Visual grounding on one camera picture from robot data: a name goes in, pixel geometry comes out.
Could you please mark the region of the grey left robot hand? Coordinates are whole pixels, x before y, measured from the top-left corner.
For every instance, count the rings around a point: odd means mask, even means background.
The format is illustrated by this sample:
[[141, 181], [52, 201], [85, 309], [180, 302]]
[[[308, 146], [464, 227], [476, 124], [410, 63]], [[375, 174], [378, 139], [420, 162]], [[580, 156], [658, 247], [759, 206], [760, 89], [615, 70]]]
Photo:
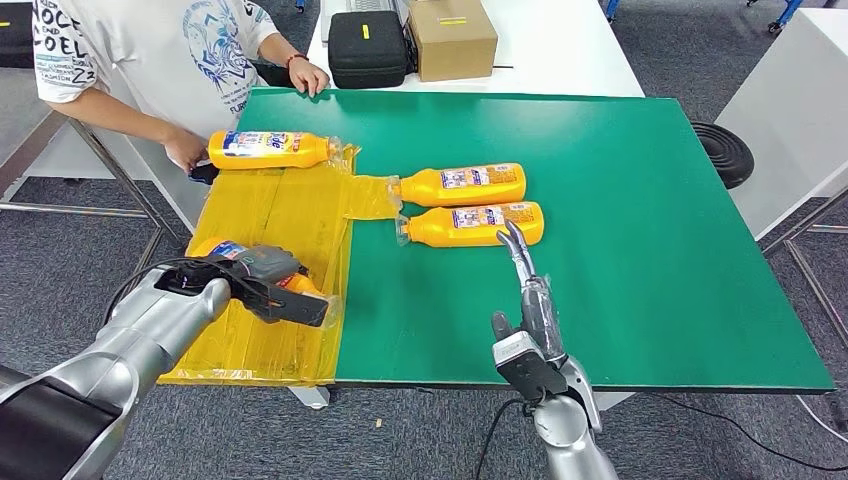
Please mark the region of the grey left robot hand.
[[241, 265], [248, 276], [272, 284], [285, 285], [292, 276], [306, 272], [291, 252], [277, 246], [235, 249], [227, 258]]

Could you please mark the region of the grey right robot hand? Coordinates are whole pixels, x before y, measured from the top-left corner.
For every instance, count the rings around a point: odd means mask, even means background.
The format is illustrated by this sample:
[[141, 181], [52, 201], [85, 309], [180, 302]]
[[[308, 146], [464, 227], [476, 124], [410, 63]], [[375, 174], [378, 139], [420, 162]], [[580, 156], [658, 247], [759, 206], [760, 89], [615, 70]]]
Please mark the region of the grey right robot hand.
[[513, 327], [503, 312], [495, 312], [491, 319], [497, 341], [519, 330], [529, 334], [546, 362], [559, 369], [568, 359], [561, 336], [558, 312], [552, 297], [549, 280], [535, 269], [522, 230], [511, 220], [505, 221], [506, 233], [498, 231], [496, 238], [507, 247], [515, 264], [521, 293], [522, 320]]

